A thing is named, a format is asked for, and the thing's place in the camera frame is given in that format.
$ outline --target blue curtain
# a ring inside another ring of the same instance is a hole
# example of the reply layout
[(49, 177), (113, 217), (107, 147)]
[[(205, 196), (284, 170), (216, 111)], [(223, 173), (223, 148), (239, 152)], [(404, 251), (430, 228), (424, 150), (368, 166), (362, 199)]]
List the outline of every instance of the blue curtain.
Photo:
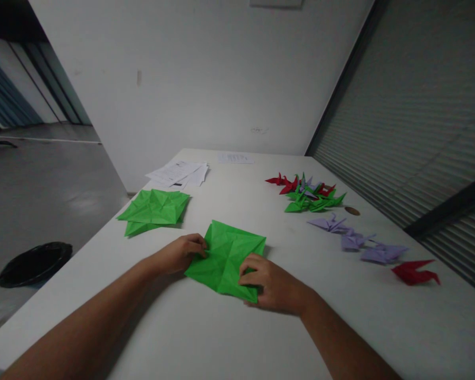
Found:
[(0, 123), (7, 127), (41, 124), (42, 119), (0, 68)]

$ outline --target window blinds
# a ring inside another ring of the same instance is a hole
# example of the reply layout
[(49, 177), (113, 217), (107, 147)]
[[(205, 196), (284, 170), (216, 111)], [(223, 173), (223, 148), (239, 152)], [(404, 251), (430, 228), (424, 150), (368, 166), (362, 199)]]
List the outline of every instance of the window blinds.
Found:
[(475, 1), (389, 2), (312, 149), (401, 227), (475, 181)]
[(420, 242), (475, 286), (475, 211)]

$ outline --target white wall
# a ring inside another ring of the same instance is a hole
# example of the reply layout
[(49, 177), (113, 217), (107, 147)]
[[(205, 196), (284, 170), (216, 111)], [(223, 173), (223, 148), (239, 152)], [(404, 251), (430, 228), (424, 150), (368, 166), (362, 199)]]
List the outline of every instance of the white wall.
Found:
[[(128, 191), (183, 147), (302, 155), (372, 0), (30, 0)], [(137, 73), (141, 71), (141, 83)]]
[[(45, 86), (44, 82), (40, 78), (39, 74), (35, 70), (32, 62), (28, 59), (26, 53), (19, 44), (13, 44), (14, 50), (20, 56), (23, 64), (35, 80), (37, 86), (41, 89), (42, 93), (46, 97), (47, 101), (51, 105), (56, 115), (58, 115), (60, 121), (65, 121), (62, 111), (54, 101), (53, 97), (49, 93), (49, 90)], [(0, 68), (4, 71), (5, 75), (16, 86), (17, 90), (23, 95), (32, 108), (37, 112), (42, 121), (45, 123), (57, 122), (56, 116), (49, 108), (46, 101), (42, 98), (39, 90), (35, 87), (25, 69), (21, 66), (21, 63), (14, 55), (11, 47), (6, 41), (0, 39)]]

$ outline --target purple paper crane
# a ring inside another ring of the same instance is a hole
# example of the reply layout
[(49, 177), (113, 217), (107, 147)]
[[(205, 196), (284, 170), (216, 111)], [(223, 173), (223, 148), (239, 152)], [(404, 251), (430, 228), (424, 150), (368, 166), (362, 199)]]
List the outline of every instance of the purple paper crane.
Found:
[(366, 249), (360, 259), (380, 264), (390, 264), (396, 261), (407, 250), (408, 248), (402, 245), (385, 245), (377, 242), (375, 247)]
[(336, 214), (332, 213), (332, 218), (330, 220), (319, 218), (308, 221), (308, 223), (313, 224), (317, 227), (320, 227), (323, 230), (331, 233), (345, 232), (348, 230), (342, 223), (347, 220), (346, 218), (341, 219), (339, 222), (336, 221)]
[(318, 195), (315, 194), (315, 190), (317, 189), (317, 187), (319, 185), (322, 184), (322, 182), (319, 182), (318, 184), (316, 185), (312, 185), (311, 184), (311, 180), (313, 179), (313, 177), (310, 177), (309, 180), (305, 181), (305, 179), (303, 178), (301, 180), (301, 187), (299, 188), (299, 191), (300, 192), (303, 192), (304, 190), (306, 190), (306, 193), (305, 195), (309, 196), (310, 198), (315, 198), (317, 199), (318, 198)]
[(364, 243), (376, 236), (376, 234), (363, 237), (362, 234), (356, 233), (353, 228), (349, 228), (345, 235), (341, 235), (341, 249), (342, 250), (359, 250)]

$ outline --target black trash can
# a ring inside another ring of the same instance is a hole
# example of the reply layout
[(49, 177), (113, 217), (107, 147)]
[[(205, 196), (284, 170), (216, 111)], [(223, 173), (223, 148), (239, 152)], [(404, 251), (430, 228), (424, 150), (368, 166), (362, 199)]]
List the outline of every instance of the black trash can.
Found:
[(72, 246), (62, 242), (38, 245), (12, 259), (0, 273), (2, 288), (31, 286), (46, 281), (72, 256)]

